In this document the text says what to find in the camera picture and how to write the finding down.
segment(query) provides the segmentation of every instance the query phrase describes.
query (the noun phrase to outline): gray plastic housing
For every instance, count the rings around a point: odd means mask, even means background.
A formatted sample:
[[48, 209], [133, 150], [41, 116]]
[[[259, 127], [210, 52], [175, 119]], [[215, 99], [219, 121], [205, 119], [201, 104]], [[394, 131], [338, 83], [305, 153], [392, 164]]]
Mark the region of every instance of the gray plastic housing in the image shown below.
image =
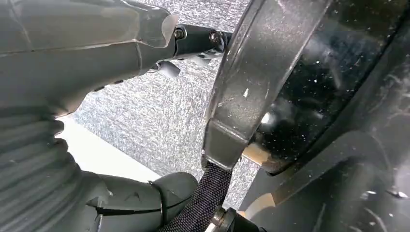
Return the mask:
[[177, 17], [133, 0], [0, 0], [0, 106], [73, 112], [175, 52]]

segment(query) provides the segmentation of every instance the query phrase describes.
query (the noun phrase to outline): bolt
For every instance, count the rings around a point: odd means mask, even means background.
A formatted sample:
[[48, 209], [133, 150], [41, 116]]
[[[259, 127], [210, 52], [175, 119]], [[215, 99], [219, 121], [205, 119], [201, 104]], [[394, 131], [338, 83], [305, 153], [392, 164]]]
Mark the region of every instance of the bolt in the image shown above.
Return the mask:
[[219, 34], [218, 34], [216, 31], [212, 31], [212, 32], [209, 34], [209, 39], [210, 39], [212, 42], [217, 43], [217, 42], [219, 42], [220, 37], [219, 37]]
[[223, 221], [223, 216], [225, 214], [225, 210], [218, 206], [217, 210], [215, 211], [213, 217], [211, 218], [211, 223], [216, 225], [216, 226], [220, 226], [222, 224]]
[[174, 36], [175, 36], [175, 38], [178, 40], [178, 39], [183, 39], [184, 37], [185, 37], [185, 33], [184, 33], [184, 31], [183, 30], [181, 30], [181, 29], [176, 29], [175, 31], [174, 31]]

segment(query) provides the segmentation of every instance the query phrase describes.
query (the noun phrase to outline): black strap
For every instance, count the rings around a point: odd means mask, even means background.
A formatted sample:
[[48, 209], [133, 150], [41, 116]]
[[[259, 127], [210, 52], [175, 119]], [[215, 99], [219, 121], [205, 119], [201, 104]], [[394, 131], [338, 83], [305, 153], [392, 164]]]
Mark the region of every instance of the black strap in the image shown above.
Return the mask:
[[204, 232], [228, 192], [232, 172], [208, 162], [198, 188], [179, 215], [160, 232]]

